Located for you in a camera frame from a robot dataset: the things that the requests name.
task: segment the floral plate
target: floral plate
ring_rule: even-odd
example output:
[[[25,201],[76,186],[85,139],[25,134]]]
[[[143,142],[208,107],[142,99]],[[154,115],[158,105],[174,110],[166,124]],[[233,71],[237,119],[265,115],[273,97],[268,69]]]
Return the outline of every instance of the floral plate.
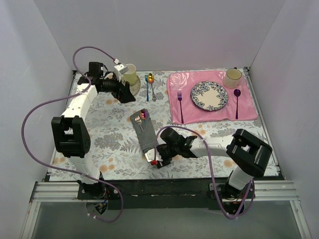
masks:
[[[207,111],[220,110],[228,102],[225,88],[213,81],[197,83],[191,89],[190,97],[195,105]]]

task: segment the white mug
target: white mug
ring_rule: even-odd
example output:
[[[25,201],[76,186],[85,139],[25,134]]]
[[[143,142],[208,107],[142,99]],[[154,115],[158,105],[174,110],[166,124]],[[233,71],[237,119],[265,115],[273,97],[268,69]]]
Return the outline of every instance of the white mug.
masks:
[[[228,69],[223,79],[224,86],[227,88],[235,88],[241,79],[241,72],[237,70],[237,67]]]
[[[128,71],[123,74],[123,79],[130,83],[131,86],[135,85],[137,82],[136,78],[136,67],[133,64],[126,64]]]

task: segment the gray napkin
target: gray napkin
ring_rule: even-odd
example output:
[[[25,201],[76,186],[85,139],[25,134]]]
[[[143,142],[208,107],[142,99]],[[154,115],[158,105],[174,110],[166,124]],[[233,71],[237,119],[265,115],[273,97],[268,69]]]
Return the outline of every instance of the gray napkin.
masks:
[[[135,116],[139,116],[141,111],[137,111],[132,114],[130,119],[135,129],[136,135],[138,136],[142,152],[146,153],[151,148],[154,148],[156,134],[148,110],[143,110],[147,113],[146,119],[142,119],[143,132],[139,125],[135,122]]]

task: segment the table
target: table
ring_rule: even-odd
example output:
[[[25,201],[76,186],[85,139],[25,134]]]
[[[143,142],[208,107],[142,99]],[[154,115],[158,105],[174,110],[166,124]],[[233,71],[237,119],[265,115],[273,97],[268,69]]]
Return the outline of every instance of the table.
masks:
[[[151,166],[141,152],[137,136],[129,119],[130,115],[134,112],[146,108],[150,113],[156,132],[163,126],[171,125],[166,82],[169,75],[173,72],[177,71],[138,72],[138,77],[141,80],[141,89],[135,96],[135,102],[121,104],[108,93],[100,93],[93,101],[85,120],[86,127],[91,136],[89,155],[92,157],[94,164],[102,172],[105,180],[210,177],[207,157],[185,159],[177,156],[173,158],[171,165],[161,169]],[[145,73],[152,73],[154,75],[155,83],[153,87],[157,97],[156,102],[146,101]],[[80,76],[79,73],[75,75],[71,93],[75,92],[76,83]],[[233,134],[238,128],[243,128],[261,140],[268,142],[259,113],[258,118],[252,121],[223,120],[187,124],[183,125],[183,127],[193,129],[204,137],[226,136]],[[190,135],[186,130],[177,129],[176,131],[186,136]],[[226,157],[213,157],[212,160],[215,177],[228,177],[236,167],[235,162]],[[53,155],[52,164],[75,170],[73,164],[56,151]],[[277,169],[278,167],[272,156],[269,160],[265,176],[278,176]],[[75,181],[80,179],[79,175],[58,170],[49,171],[49,174],[50,181]]]

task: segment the white backdrop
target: white backdrop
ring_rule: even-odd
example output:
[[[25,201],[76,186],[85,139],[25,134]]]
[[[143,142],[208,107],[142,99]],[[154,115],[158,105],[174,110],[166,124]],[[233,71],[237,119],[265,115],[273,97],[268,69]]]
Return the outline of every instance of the white backdrop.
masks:
[[[280,168],[319,238],[319,2],[286,1],[251,67]]]
[[[69,66],[94,45],[139,70],[250,66],[285,0],[34,0]],[[89,61],[111,61],[83,50]]]
[[[35,181],[46,168],[34,162],[21,140],[21,124],[35,105],[69,92],[72,72],[32,0],[0,0],[0,238],[17,239]],[[26,125],[30,149],[50,162],[51,119],[65,102],[35,111]]]

